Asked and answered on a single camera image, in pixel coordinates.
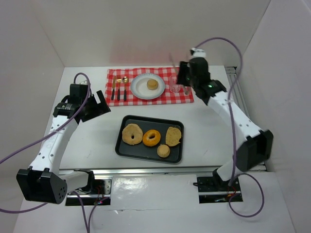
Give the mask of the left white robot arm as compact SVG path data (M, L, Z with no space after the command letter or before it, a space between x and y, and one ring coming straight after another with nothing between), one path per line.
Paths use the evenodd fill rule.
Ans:
M39 154L27 169L20 169L17 182L28 201L60 204L68 193L81 189L90 193L94 189L94 173L88 169L74 169L64 177L59 168L68 142L81 122L110 112L101 90L99 102L89 93L87 85L71 84L69 95L58 103L53 112L52 136L46 139Z

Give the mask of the metal tongs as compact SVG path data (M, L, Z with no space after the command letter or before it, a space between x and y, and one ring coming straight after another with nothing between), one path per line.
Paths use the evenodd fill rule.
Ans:
M173 66L173 68L175 70L176 75L178 75L179 68L177 67L177 63L175 62L175 60L173 58L173 55L171 53L169 53L169 61L171 62L172 66ZM189 95L190 94L190 88L189 87L181 85L181 88L182 88L182 90L183 90L185 95Z

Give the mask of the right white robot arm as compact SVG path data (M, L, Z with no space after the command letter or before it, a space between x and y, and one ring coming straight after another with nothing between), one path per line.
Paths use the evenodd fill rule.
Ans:
M212 175L216 185L232 183L233 178L270 158L274 136L249 119L219 80L211 79L204 50L192 48L190 54L187 62L180 62L177 83L191 87L196 96L232 128L232 159Z

